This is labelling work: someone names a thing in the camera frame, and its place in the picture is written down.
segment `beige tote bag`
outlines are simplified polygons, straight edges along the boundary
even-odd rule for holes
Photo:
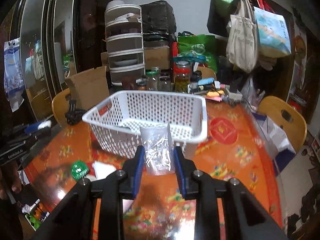
[[[249,0],[240,0],[238,6],[238,14],[230,15],[226,56],[232,64],[250,73],[257,63],[257,25]]]

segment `floral tablecloth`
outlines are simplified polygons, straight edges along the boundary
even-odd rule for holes
[[[272,161],[251,118],[241,105],[207,101],[208,137],[200,143],[193,161],[217,179],[237,177],[282,226],[278,187]],[[121,168],[125,158],[103,151],[81,122],[60,132],[25,169],[28,179],[52,210],[75,184],[70,166],[76,160],[102,161]],[[218,200],[221,239],[225,239],[222,202]],[[98,211],[93,238],[97,239]],[[124,214],[126,239],[193,239],[196,201],[185,201],[175,174],[143,173],[140,191]]]

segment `human hand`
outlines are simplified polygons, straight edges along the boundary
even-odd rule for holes
[[[3,181],[11,187],[12,191],[19,193],[21,191],[21,180],[18,176],[18,165],[15,161],[9,162],[0,169],[0,199],[7,199]]]

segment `stacked storage shelf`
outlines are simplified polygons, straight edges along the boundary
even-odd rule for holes
[[[123,4],[105,11],[107,51],[111,82],[145,74],[141,7]]]

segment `wooden chair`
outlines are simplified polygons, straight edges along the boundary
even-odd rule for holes
[[[265,97],[258,106],[257,112],[266,114],[280,126],[287,134],[296,153],[299,152],[307,136],[307,124],[299,112],[274,96]]]
[[[67,119],[64,115],[66,112],[68,112],[68,106],[69,106],[69,100],[67,99],[68,95],[70,95],[69,88],[63,90],[58,95],[56,95],[52,100],[52,104],[51,104],[53,115],[61,127],[66,127],[68,125]]]
[[[202,73],[202,78],[209,78],[209,77],[213,77],[214,80],[217,80],[217,76],[215,74],[215,72],[207,67],[197,67],[197,70],[200,70]]]

